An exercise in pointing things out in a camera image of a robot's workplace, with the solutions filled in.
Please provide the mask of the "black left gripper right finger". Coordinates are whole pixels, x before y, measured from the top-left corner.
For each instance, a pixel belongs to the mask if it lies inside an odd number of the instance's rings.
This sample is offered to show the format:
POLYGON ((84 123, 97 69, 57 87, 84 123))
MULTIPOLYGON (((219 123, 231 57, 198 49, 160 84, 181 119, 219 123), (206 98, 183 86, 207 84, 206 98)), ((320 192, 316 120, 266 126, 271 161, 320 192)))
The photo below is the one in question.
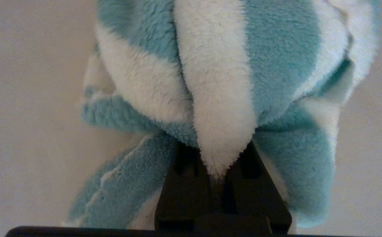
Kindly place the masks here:
POLYGON ((290 230, 292 216, 253 143, 227 171, 225 212, 266 220, 272 231, 290 230))

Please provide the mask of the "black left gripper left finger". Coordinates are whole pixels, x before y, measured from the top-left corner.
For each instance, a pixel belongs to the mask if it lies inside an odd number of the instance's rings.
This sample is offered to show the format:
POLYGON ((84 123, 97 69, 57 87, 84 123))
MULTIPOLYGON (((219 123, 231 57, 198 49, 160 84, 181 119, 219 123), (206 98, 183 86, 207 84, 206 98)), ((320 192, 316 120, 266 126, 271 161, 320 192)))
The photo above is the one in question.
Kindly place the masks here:
POLYGON ((219 182, 213 181, 200 152, 178 142, 155 212, 156 231, 225 231, 219 182))

